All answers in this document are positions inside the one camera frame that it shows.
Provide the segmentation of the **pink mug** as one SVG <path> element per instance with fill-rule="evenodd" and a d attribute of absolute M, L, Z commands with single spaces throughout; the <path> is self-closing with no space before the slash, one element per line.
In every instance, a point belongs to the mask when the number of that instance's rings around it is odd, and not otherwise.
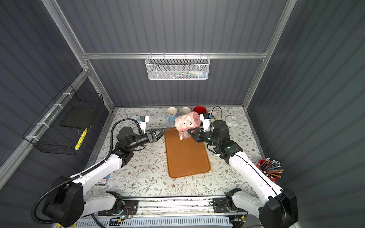
<path fill-rule="evenodd" d="M 179 132 L 197 128 L 201 124 L 200 116 L 197 112 L 185 114 L 175 119 L 175 127 Z"/>

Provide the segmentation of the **black mug red inside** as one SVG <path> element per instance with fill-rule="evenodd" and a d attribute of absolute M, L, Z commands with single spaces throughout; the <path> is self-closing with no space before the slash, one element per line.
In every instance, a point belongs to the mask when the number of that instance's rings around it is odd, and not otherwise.
<path fill-rule="evenodd" d="M 204 106 L 196 106 L 193 111 L 199 115 L 207 113 L 207 109 Z"/>

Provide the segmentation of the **purple mug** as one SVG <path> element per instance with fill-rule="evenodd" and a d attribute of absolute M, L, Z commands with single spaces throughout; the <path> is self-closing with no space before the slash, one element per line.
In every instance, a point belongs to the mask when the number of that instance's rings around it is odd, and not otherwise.
<path fill-rule="evenodd" d="M 189 114 L 189 113 L 191 113 L 192 112 L 192 110 L 191 110 L 191 108 L 189 108 L 189 107 L 182 107 L 181 109 L 180 109 L 180 115 L 186 115 L 186 114 Z"/>

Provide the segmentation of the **light green mug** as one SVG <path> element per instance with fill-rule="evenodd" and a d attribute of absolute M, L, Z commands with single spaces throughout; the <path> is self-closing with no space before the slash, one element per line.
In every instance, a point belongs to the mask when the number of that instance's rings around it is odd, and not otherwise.
<path fill-rule="evenodd" d="M 211 122 L 219 120 L 219 116 L 215 111 L 210 111 L 207 114 L 208 114 L 208 117 L 211 119 Z"/>

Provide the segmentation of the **orange plastic tray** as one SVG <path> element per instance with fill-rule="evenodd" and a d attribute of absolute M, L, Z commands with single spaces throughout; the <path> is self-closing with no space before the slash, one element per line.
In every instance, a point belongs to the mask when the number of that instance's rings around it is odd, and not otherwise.
<path fill-rule="evenodd" d="M 175 128 L 169 128 L 164 137 L 168 174 L 171 178 L 202 174 L 211 170 L 203 143 L 197 143 L 191 137 L 180 140 L 179 132 Z"/>

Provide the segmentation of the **light blue mug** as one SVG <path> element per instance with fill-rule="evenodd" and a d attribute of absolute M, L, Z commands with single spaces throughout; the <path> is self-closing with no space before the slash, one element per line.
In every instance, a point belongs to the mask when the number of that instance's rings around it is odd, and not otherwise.
<path fill-rule="evenodd" d="M 169 107 L 166 110 L 167 121 L 169 123 L 174 123 L 175 119 L 178 117 L 178 109 L 176 107 Z"/>

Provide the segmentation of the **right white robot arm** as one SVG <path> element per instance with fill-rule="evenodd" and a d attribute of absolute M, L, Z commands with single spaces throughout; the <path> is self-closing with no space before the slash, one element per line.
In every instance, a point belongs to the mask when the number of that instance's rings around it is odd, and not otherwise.
<path fill-rule="evenodd" d="M 197 143 L 211 145 L 220 158 L 233 167 L 253 188 L 257 197 L 235 188 L 225 194 L 230 211 L 239 209 L 257 217 L 265 228 L 289 228 L 298 222 L 298 204 L 293 191 L 284 190 L 271 181 L 230 139 L 227 124 L 220 120 L 212 124 L 212 131 L 197 127 L 187 132 Z"/>

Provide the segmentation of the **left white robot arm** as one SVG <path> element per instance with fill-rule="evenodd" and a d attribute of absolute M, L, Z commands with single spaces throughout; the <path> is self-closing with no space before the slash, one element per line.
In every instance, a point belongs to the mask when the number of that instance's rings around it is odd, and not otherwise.
<path fill-rule="evenodd" d="M 115 191 L 87 197 L 85 194 L 107 175 L 125 166 L 149 143 L 159 141 L 167 132 L 165 128 L 144 130 L 141 121 L 133 120 L 138 133 L 125 126 L 114 135 L 116 125 L 111 130 L 111 139 L 107 156 L 100 162 L 70 177 L 60 176 L 52 187 L 34 203 L 30 216 L 39 224 L 58 223 L 63 227 L 74 225 L 81 217 L 94 217 L 100 211 L 109 211 L 114 216 L 127 214 L 123 196 Z"/>

